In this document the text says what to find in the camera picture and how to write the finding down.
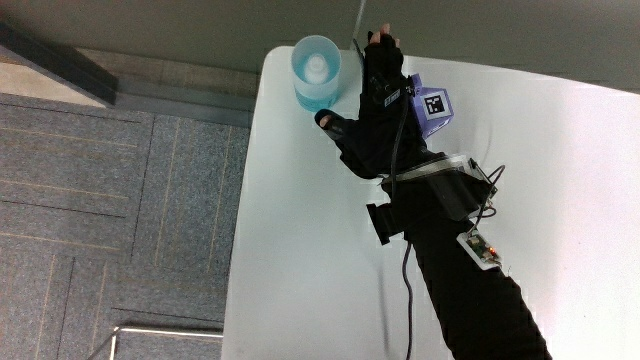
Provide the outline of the person's right hand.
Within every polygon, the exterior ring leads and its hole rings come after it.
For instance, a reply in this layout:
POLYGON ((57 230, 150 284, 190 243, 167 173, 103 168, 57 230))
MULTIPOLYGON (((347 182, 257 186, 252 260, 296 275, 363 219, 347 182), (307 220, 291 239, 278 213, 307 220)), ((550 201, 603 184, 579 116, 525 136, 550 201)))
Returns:
POLYGON ((375 89, 368 78, 379 76, 395 89, 404 89, 407 78, 401 68, 404 57, 399 40, 390 34, 390 25, 368 34, 364 48, 364 76, 360 105, 356 119, 322 109, 314 120, 340 151, 340 160, 356 176, 373 179, 389 175, 392 170, 403 172, 444 153, 427 149, 409 104, 399 97, 388 106, 374 99, 375 89))

